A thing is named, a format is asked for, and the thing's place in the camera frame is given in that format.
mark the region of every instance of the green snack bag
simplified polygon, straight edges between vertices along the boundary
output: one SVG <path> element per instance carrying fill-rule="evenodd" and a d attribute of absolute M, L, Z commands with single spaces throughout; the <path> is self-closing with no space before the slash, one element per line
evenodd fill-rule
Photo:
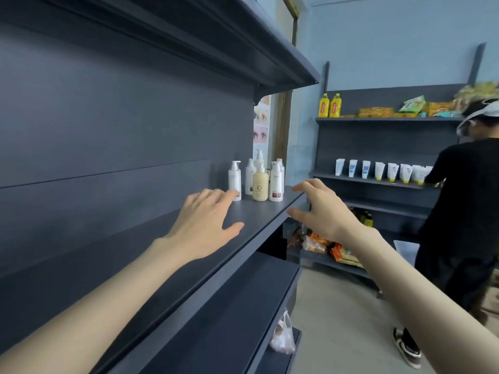
<path fill-rule="evenodd" d="M 411 100 L 404 101 L 404 105 L 399 112 L 421 112 L 425 107 L 425 96 L 419 96 Z"/>

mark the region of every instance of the poster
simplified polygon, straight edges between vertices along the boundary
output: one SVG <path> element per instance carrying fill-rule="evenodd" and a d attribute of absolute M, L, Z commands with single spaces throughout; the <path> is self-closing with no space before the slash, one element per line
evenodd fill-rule
<path fill-rule="evenodd" d="M 271 121 L 271 96 L 263 97 L 253 109 L 253 158 L 257 158 L 257 150 L 264 154 L 267 168 L 268 132 Z"/>

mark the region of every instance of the beige pump bottle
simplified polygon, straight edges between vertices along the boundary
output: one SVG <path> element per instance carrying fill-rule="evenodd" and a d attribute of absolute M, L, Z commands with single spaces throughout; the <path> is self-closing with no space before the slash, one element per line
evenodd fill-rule
<path fill-rule="evenodd" d="M 260 202 L 268 199 L 268 174 L 264 163 L 259 163 L 257 172 L 253 175 L 253 199 Z"/>

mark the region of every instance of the floor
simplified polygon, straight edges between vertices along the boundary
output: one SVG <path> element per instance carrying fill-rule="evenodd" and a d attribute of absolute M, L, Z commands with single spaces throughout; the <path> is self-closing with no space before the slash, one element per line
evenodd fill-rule
<path fill-rule="evenodd" d="M 348 273 L 303 261 L 291 316 L 303 336 L 292 374 L 435 373 L 426 359 L 419 371 L 402 360 L 391 339 L 399 324 L 375 289 Z"/>

